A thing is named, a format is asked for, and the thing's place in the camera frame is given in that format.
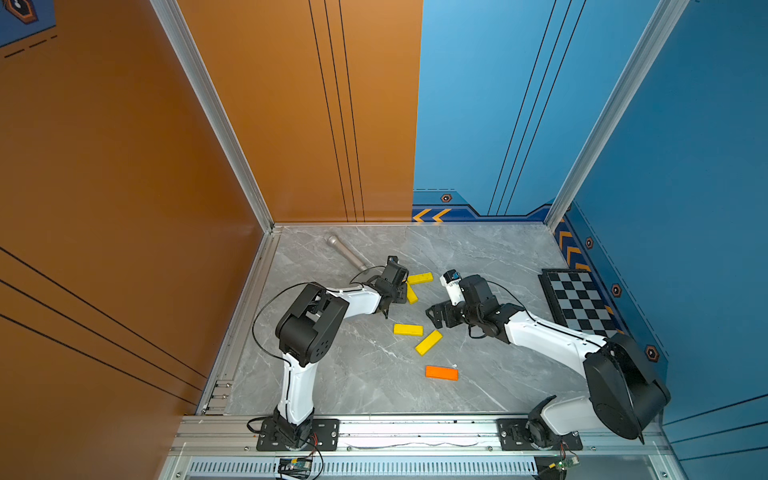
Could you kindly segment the yellow block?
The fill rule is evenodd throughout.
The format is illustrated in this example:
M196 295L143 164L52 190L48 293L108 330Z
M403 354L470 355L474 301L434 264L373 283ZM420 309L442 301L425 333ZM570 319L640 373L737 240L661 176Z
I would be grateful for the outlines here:
M424 335L424 327L420 325L395 324L393 333L400 336L422 337Z
M416 347L415 351L420 355L424 356L426 355L430 350L432 350L443 338L443 335L435 330L429 335L427 335Z
M418 284L430 283L433 281L434 281L434 276L432 273L416 274L416 275L410 275L408 277L409 285L418 285Z
M407 300L410 304L415 304L419 301L418 296L416 295L416 293L414 292L410 284L406 285L406 295L407 295Z

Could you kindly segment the yellow block top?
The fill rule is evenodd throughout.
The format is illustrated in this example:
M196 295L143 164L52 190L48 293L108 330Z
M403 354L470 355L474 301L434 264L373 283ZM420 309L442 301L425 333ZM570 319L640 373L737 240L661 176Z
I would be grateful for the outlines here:
M418 284L430 283L433 281L434 281L434 276L432 273L416 274L416 275L410 275L408 277L409 285L418 285Z

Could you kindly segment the yellow block bottom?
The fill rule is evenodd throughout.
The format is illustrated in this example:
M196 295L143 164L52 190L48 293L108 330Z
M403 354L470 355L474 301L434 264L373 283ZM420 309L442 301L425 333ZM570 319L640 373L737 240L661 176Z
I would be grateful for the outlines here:
M420 325L395 324L393 333L400 336L422 337L424 335L424 327Z

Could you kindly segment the orange block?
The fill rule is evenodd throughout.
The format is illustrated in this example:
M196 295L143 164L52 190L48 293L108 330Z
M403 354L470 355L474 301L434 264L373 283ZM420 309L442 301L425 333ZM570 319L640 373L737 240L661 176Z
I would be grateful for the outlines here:
M455 368L427 365L425 367L425 376L429 379L458 381L459 371Z

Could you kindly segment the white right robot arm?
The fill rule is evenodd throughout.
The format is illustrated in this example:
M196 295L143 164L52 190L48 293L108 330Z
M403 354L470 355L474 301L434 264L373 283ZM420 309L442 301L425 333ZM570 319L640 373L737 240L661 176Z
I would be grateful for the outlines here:
M669 404L671 393L635 340L586 334L500 303L480 275L455 270L440 278L448 300L429 307L436 328L465 324L506 344L536 351L584 378L584 395L549 395L528 414L524 432L538 449L551 449L567 435L601 426L628 439L642 439L648 424Z

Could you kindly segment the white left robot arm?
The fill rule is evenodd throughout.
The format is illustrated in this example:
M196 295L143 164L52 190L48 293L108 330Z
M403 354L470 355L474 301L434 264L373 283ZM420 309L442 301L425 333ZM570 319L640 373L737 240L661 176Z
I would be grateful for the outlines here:
M329 352L343 320L388 315L391 304L406 303L408 275L399 259L390 256L380 274L348 288L326 288L316 282L303 286L275 329L285 362L282 393L272 416L278 441L292 449L313 443L317 365Z

